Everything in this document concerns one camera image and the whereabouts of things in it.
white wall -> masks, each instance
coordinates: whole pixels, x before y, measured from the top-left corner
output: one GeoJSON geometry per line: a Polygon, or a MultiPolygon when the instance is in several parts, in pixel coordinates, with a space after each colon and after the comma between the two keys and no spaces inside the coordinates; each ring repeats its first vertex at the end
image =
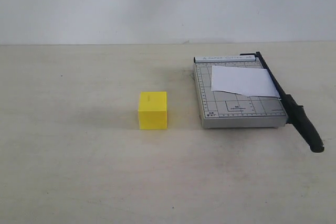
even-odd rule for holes
{"type": "Polygon", "coordinates": [[[0,44],[336,40],[336,0],[0,0],[0,44]]]}

yellow cube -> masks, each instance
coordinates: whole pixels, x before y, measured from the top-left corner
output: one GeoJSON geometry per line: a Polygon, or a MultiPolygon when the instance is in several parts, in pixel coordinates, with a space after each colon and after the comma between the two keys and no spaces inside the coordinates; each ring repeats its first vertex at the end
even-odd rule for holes
{"type": "Polygon", "coordinates": [[[141,130],[166,129],[167,92],[141,92],[138,114],[141,130]]]}

paper sheet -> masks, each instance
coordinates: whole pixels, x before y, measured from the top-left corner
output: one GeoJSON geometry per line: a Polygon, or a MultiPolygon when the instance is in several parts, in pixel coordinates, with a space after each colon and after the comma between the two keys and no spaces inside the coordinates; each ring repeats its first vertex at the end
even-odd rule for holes
{"type": "Polygon", "coordinates": [[[248,97],[280,97],[267,69],[212,66],[212,91],[248,97]]]}

yellow block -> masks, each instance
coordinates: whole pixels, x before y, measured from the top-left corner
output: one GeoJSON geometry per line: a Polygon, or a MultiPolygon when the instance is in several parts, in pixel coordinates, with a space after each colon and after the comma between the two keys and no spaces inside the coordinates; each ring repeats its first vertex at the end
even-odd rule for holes
{"type": "Polygon", "coordinates": [[[138,114],[141,130],[166,129],[167,92],[141,92],[138,114]]]}

table surface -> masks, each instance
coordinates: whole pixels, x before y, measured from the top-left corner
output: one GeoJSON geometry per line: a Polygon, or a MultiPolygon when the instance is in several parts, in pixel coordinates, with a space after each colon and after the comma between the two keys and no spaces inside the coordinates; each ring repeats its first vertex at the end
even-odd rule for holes
{"type": "Polygon", "coordinates": [[[334,223],[336,42],[1,46],[0,223],[334,223]],[[261,51],[326,149],[291,125],[204,130],[194,56],[261,51]],[[168,129],[138,130],[140,91],[168,129]]]}

